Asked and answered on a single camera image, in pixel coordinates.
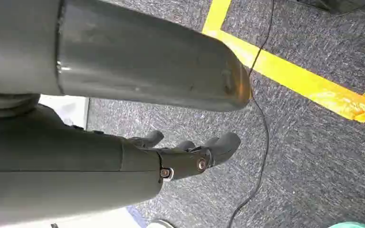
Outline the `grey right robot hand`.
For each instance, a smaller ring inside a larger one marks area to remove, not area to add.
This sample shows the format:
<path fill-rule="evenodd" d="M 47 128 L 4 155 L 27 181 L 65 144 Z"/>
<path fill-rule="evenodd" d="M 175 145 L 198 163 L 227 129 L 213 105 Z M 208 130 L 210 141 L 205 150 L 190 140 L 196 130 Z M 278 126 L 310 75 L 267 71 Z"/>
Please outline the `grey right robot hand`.
<path fill-rule="evenodd" d="M 101 0 L 0 0 L 0 226 L 84 215 L 151 199 L 164 180 L 203 173 L 240 145 L 157 148 L 65 124 L 42 94 L 228 112 L 251 97 L 222 42 Z"/>

